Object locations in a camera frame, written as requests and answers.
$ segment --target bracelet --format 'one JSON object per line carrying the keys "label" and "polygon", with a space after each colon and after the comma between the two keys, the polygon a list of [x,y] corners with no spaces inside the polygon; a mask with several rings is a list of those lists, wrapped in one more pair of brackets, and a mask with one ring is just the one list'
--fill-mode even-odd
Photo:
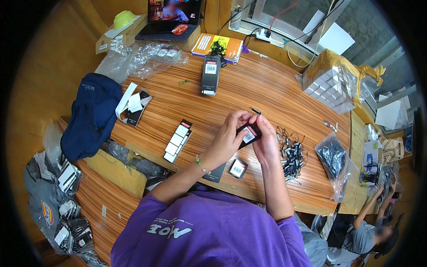
{"label": "bracelet", "polygon": [[203,169],[203,167],[200,165],[202,161],[199,159],[199,155],[196,155],[196,164],[198,164],[202,168],[202,172],[210,174],[211,172],[206,172],[206,169]]}

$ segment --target purple t-shirt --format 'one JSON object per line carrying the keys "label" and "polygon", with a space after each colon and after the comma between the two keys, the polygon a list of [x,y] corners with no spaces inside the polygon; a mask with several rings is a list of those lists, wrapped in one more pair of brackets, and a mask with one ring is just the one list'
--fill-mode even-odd
{"label": "purple t-shirt", "polygon": [[149,193],[111,249],[115,266],[311,266],[301,231],[223,192],[194,191],[168,206]]}

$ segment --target yellow bowl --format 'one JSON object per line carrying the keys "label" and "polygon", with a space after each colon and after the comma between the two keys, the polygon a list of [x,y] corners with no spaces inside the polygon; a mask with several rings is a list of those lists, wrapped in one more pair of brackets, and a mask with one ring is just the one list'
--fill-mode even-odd
{"label": "yellow bowl", "polygon": [[136,15],[129,10],[123,10],[114,17],[114,29],[120,29],[131,22]]}

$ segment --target white cable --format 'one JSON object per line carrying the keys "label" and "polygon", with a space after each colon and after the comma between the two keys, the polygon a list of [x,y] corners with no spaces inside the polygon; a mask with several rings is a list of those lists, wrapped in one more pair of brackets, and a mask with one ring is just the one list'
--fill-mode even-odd
{"label": "white cable", "polygon": [[314,50],[314,53],[313,53],[313,57],[310,59],[310,61],[307,63],[307,65],[305,65],[305,66],[299,66],[299,65],[297,65],[297,64],[292,60],[292,58],[291,58],[291,56],[290,56],[290,54],[289,54],[289,42],[287,42],[287,49],[286,49],[286,51],[288,52],[288,57],[289,57],[289,59],[291,60],[291,62],[292,62],[295,66],[297,66],[297,67],[306,67],[306,66],[308,66],[308,65],[313,61],[314,57],[316,56],[317,48],[319,47],[320,39],[322,38],[322,35],[323,35],[323,29],[325,28],[326,20],[328,19],[328,15],[329,15],[330,9],[332,8],[332,5],[333,5],[333,3],[334,3],[334,2],[335,2],[335,0],[332,0],[332,3],[330,3],[328,13],[326,14],[326,19],[325,19],[325,20],[324,20],[324,22],[323,22],[322,31],[320,32],[320,38],[319,38],[319,41],[317,42],[316,49]]}

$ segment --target yellow sticky note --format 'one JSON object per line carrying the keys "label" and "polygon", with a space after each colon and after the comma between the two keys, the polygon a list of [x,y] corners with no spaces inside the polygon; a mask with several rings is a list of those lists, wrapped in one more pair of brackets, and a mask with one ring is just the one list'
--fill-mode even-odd
{"label": "yellow sticky note", "polygon": [[219,36],[219,35],[215,35],[213,37],[212,43],[219,41],[219,44],[223,47],[223,48],[227,48],[228,42],[230,41],[230,38],[228,37],[224,37],[224,36]]}

